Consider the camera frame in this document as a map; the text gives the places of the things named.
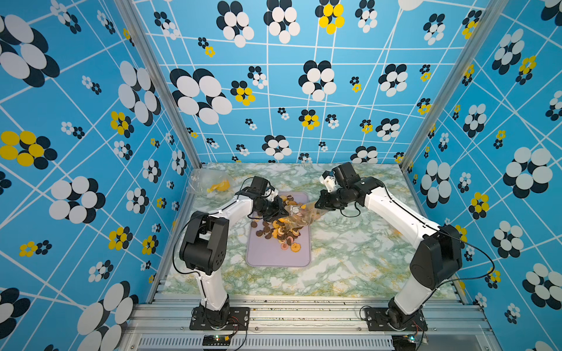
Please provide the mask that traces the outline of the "ziploc bag of cookies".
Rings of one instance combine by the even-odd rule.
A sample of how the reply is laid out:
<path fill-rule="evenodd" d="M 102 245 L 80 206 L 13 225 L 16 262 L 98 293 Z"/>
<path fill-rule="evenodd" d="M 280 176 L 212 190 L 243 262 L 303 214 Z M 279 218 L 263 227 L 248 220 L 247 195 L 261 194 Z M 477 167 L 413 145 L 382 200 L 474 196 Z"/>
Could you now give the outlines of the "ziploc bag of cookies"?
<path fill-rule="evenodd" d="M 290 216 L 285 218 L 285 227 L 292 230 L 310 226 L 328 213 L 327 210 L 317 209 L 316 202 L 290 205 L 287 211 Z"/>
<path fill-rule="evenodd" d="M 234 179 L 226 172 L 199 168 L 191 172 L 187 192 L 195 195 L 228 192 L 233 183 Z"/>

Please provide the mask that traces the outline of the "lilac plastic tray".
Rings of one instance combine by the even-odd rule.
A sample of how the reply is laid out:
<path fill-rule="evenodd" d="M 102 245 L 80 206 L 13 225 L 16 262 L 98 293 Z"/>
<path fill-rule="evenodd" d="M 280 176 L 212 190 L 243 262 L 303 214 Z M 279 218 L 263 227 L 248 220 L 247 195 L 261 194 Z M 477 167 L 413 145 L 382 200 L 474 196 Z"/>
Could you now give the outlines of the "lilac plastic tray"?
<path fill-rule="evenodd" d="M 312 260 L 310 227 L 287 229 L 256 216 L 250 223 L 246 261 L 253 267 L 304 268 Z"/>

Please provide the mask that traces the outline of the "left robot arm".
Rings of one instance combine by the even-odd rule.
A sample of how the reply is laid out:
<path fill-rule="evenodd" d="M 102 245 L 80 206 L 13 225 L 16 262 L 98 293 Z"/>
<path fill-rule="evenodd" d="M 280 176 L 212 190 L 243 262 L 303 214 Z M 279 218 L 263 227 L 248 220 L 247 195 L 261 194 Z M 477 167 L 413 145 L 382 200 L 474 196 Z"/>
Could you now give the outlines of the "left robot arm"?
<path fill-rule="evenodd" d="M 174 251 L 186 269 L 174 269 L 183 276 L 193 275 L 201 294 L 193 311 L 196 321 L 209 328 L 224 328 L 238 319 L 231 315 L 230 299 L 222 280 L 229 230 L 241 219 L 268 222 L 289 216 L 278 191 L 265 178 L 254 176 L 234 197 L 211 212 L 195 211 L 183 227 Z"/>

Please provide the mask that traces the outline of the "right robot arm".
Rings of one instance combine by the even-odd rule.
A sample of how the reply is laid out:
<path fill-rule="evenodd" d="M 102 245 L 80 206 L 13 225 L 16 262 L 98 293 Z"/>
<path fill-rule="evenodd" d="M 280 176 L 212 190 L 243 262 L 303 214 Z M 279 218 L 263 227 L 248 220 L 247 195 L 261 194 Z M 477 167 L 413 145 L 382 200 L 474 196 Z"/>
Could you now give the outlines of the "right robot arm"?
<path fill-rule="evenodd" d="M 362 206 L 386 220 L 415 249 L 409 264 L 411 276 L 386 311 L 393 329 L 406 329 L 437 289 L 462 268 L 458 230 L 416 214 L 393 196 L 383 181 L 360 177 L 350 162 L 323 172 L 319 181 L 324 189 L 315 204 L 317 209 L 343 210 L 351 203 Z"/>

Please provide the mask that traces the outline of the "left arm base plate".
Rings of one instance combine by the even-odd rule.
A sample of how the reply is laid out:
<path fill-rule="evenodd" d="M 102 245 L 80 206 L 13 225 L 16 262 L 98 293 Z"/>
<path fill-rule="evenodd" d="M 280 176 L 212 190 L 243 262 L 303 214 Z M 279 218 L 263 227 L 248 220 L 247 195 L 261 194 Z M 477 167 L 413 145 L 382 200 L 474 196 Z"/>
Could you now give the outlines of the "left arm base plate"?
<path fill-rule="evenodd" d="M 250 308 L 227 306 L 213 311 L 203 305 L 192 311 L 191 331 L 245 331 L 250 321 Z"/>

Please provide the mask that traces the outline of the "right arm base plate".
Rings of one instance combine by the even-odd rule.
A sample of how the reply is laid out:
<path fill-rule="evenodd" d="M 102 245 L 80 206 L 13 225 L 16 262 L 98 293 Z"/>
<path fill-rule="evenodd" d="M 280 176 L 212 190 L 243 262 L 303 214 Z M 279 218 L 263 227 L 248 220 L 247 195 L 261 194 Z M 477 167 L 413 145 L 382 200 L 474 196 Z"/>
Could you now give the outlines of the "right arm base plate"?
<path fill-rule="evenodd" d="M 428 330 L 421 309 L 405 315 L 399 309 L 366 307 L 360 315 L 369 331 L 421 333 Z"/>

